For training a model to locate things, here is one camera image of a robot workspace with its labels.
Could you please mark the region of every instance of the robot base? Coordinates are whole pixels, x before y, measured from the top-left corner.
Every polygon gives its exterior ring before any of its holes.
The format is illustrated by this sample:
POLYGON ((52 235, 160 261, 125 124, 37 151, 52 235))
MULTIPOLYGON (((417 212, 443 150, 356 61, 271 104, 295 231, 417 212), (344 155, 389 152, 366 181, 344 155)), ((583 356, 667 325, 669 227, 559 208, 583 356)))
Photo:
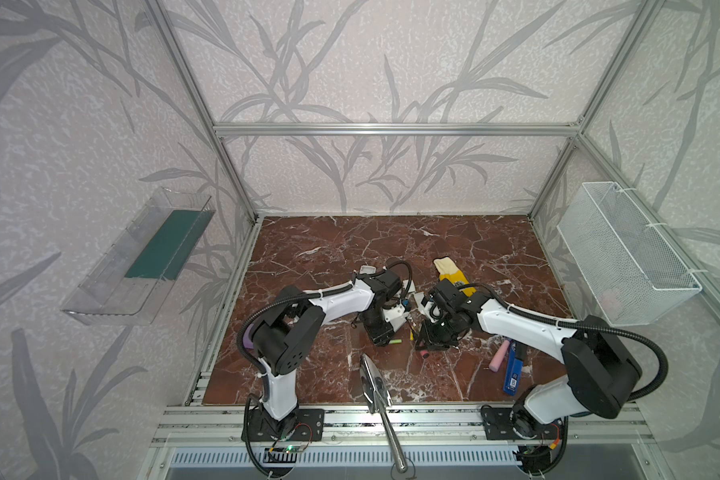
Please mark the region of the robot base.
MULTIPOLYGON (((248 417, 248 437, 251 442, 270 442, 278 438, 277 432, 274 432, 269 426, 266 413, 262 413, 262 408, 256 408, 250 411, 248 417)), ((312 429, 312 441, 319 442, 322 440, 322 428, 326 419, 326 411, 322 408, 298 408, 294 411, 296 420, 294 425, 303 423, 308 425, 298 426, 293 432, 282 440, 291 440, 292 442, 307 442, 309 440, 309 429, 312 429)))
MULTIPOLYGON (((529 438, 519 436, 512 427, 510 414, 512 405, 490 406, 483 405, 480 408, 480 417, 483 419, 483 429, 486 440, 528 440, 529 438)), ((547 423, 536 428, 536 438, 543 437, 547 440, 555 440, 557 428, 552 423, 547 423)))

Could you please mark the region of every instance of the robotic arm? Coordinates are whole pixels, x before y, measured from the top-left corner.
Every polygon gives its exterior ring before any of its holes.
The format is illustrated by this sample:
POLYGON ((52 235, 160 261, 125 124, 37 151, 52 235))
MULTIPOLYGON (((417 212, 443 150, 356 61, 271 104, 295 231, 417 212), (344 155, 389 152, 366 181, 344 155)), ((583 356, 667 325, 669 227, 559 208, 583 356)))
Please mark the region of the robotic arm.
POLYGON ((282 438, 296 424, 296 368, 309 354, 320 327, 340 316, 359 312, 374 345, 387 345, 400 324, 390 321, 384 304, 402 289, 400 277, 391 270, 383 270, 378 274, 358 274, 352 282, 330 289, 301 291, 290 285, 280 291, 275 303, 289 298, 301 300, 264 312, 252 324, 250 333, 259 362, 266 370, 261 375, 262 404, 273 436, 282 438), (294 319, 293 324, 286 323, 287 317, 294 319))
POLYGON ((417 348, 447 349, 475 328, 532 346, 566 367, 566 376, 532 386, 516 401, 511 420, 519 436, 532 438, 539 426, 582 412, 615 418, 624 402, 635 398, 643 371, 617 336, 624 331, 595 316, 562 320, 511 306, 487 286, 488 294, 471 296, 464 288, 442 280, 429 292, 417 348))
MULTIPOLYGON (((652 392, 666 378, 666 357, 645 337, 609 328, 595 316, 580 322, 520 309, 503 302, 487 286, 488 294, 467 296, 461 291, 465 287, 442 280, 428 293, 424 305, 427 319, 422 322, 417 349, 446 350, 474 328, 525 343, 566 366, 566 376, 532 386, 516 401, 510 417, 520 437, 533 438, 541 425, 580 412, 615 418, 624 402, 652 392), (642 370, 618 336, 643 342, 659 357, 656 378, 636 392, 633 388, 642 370)), ((274 438, 287 436, 295 427, 296 368, 307 357, 320 327, 359 312, 374 344, 384 346, 396 331, 385 315, 384 304, 400 290, 402 282, 391 270, 359 274, 352 282, 325 290, 287 286, 273 304, 243 324, 238 348, 263 366, 259 368, 265 385, 263 415, 274 438), (293 324, 286 323, 287 317, 294 319, 293 324), (242 348, 242 332, 251 323, 250 337, 258 360, 242 348)))

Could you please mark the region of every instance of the pink cylinder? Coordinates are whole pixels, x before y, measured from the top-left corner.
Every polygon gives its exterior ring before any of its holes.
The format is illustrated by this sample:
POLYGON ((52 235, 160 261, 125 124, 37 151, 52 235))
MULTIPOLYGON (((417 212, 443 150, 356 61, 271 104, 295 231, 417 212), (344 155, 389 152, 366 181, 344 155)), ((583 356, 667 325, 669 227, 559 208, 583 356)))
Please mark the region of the pink cylinder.
POLYGON ((499 367, 501 367, 501 363, 504 361, 504 355, 507 355, 507 350, 509 349, 509 339, 506 339, 504 343, 501 344, 499 347, 499 351, 496 352, 496 355, 494 355, 494 358, 490 360, 490 364, 488 365, 488 368, 492 372, 498 372, 499 367))

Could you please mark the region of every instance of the red marble surface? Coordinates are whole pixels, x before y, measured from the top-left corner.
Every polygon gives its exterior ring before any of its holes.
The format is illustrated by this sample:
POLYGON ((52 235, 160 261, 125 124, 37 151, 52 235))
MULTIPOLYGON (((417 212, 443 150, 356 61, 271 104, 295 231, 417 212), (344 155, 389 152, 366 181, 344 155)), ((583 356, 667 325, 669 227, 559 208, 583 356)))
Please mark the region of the red marble surface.
MULTIPOLYGON (((403 258, 413 267, 416 291, 438 281, 432 260, 450 256, 471 281, 491 284, 507 302, 539 312, 568 316, 563 294, 525 216, 320 216, 275 217, 264 221, 245 282, 222 342, 203 402, 244 403, 260 392, 255 369, 235 347, 244 319, 269 303, 281 288, 311 290, 346 282, 362 265, 384 266, 403 258)), ((502 339, 471 332, 458 350, 432 352, 423 360, 413 351, 404 325, 402 344, 374 347, 354 315, 324 326, 299 367, 296 394, 301 404, 360 402, 360 352, 386 377, 393 401, 460 402, 512 400, 502 391, 506 362, 488 369, 502 339)), ((417 326, 423 316, 413 312, 417 326)), ((518 393, 534 383, 565 374, 556 360, 528 349, 518 393)))

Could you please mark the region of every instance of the vent grille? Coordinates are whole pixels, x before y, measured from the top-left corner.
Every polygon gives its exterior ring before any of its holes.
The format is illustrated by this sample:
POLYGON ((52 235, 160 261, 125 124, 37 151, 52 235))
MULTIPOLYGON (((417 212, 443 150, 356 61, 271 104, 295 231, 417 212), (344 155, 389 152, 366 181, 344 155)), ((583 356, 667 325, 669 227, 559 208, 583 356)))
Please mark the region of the vent grille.
MULTIPOLYGON (((406 446, 403 448, 416 466, 516 466, 517 446, 406 446)), ((263 466, 269 466, 266 448, 254 448, 263 466)), ((390 466, 388 446, 310 446, 304 453, 280 453, 272 456, 280 462, 271 466, 354 467, 390 466)), ((177 448, 171 467, 232 468, 249 467, 243 447, 177 448)))

